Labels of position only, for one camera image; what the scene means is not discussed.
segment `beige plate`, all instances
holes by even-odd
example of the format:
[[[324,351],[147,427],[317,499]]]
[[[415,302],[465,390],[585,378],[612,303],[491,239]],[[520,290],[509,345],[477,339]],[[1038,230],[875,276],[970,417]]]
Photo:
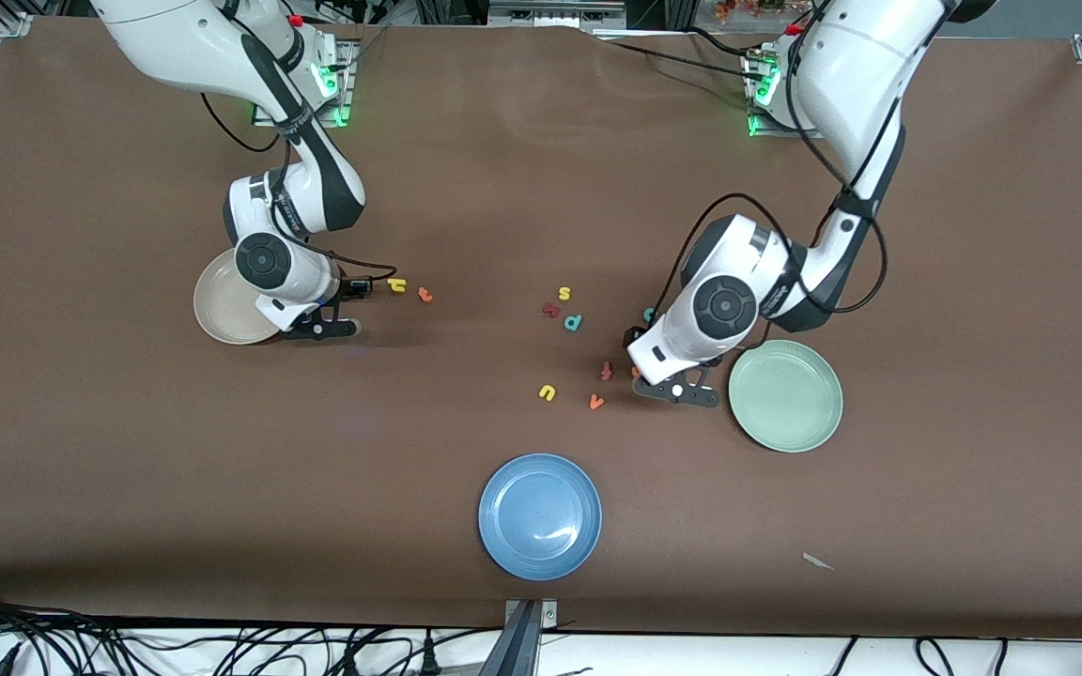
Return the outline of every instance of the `beige plate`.
[[[250,345],[278,333],[258,309],[258,290],[249,286],[236,261],[235,249],[220,253],[195,283],[195,319],[212,339],[229,345]]]

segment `brown tabletop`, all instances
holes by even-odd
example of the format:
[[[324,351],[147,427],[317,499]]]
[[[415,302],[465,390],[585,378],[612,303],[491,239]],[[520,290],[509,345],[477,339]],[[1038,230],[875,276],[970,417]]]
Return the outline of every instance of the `brown tabletop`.
[[[234,146],[96,21],[38,18],[0,53],[0,598],[486,625],[551,596],[585,629],[1082,637],[1082,66],[1059,41],[933,48],[887,286],[796,337],[846,407],[800,456],[619,373],[714,197],[808,239],[836,193],[799,142],[747,136],[736,89],[575,30],[387,30],[334,133],[369,207],[318,242],[437,300],[380,288],[355,341],[237,347],[192,291],[228,183],[281,151]],[[575,333],[540,312],[558,287]],[[543,585],[475,518],[537,451],[604,503],[592,558]]]

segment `blue plate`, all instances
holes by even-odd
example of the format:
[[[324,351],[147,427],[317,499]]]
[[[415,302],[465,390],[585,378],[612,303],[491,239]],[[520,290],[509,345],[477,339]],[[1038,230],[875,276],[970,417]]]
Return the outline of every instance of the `blue plate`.
[[[478,504],[478,533],[490,558],[533,582],[582,566],[601,539],[601,495],[588,473],[550,453],[499,467]]]

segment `green plate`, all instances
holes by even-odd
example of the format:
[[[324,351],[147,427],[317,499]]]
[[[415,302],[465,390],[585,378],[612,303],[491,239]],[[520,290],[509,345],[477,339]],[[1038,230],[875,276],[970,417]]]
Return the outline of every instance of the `green plate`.
[[[729,374],[729,407],[765,448],[803,453],[842,422],[842,384],[824,358],[791,341],[768,341],[740,356]]]

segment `robotic arm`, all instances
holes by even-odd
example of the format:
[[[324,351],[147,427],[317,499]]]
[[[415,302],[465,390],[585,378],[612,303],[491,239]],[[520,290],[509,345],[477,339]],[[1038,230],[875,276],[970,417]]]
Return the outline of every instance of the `robotic arm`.
[[[819,132],[841,158],[847,187],[813,248],[740,214],[709,224],[687,255],[678,299],[629,345],[644,376],[638,394],[677,401],[670,393],[682,388],[654,386],[734,349],[757,317],[792,333],[829,320],[905,146],[900,100],[960,4],[828,0],[806,32],[743,57],[748,71],[765,76],[749,87],[751,106],[791,132]],[[977,4],[975,16],[992,3]]]
[[[138,71],[177,89],[246,98],[269,112],[302,161],[285,174],[277,168],[233,182],[224,227],[237,269],[261,292],[258,308],[279,329],[329,303],[340,291],[339,266],[300,244],[318,231],[353,227],[366,190],[314,115],[326,98],[317,87],[321,65],[309,57],[327,52],[326,39],[304,38],[275,0],[226,0],[224,11],[211,0],[91,4]]]

